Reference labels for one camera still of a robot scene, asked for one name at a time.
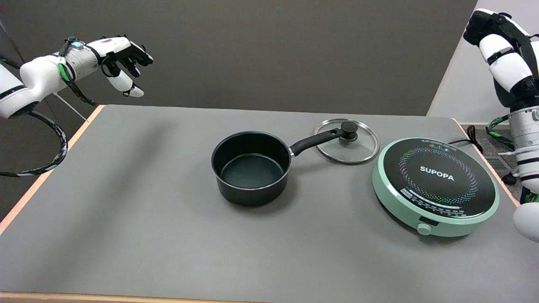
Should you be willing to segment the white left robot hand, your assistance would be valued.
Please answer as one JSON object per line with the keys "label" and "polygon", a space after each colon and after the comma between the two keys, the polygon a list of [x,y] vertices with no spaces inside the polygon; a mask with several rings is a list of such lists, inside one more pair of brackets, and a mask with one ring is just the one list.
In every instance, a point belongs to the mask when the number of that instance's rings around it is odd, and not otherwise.
{"label": "white left robot hand", "polygon": [[93,42],[93,48],[100,57],[100,69],[109,83],[125,97],[144,96],[132,77],[140,77],[137,65],[149,66],[153,57],[142,45],[137,45],[126,36],[102,38]]}

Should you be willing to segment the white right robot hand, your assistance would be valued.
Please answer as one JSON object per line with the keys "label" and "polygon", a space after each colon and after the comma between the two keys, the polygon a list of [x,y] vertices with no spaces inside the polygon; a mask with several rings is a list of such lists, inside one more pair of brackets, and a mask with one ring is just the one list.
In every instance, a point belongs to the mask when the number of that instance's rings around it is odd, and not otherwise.
{"label": "white right robot hand", "polygon": [[531,35],[506,13],[475,10],[464,40],[477,46],[496,82],[517,100],[538,96],[538,55]]}

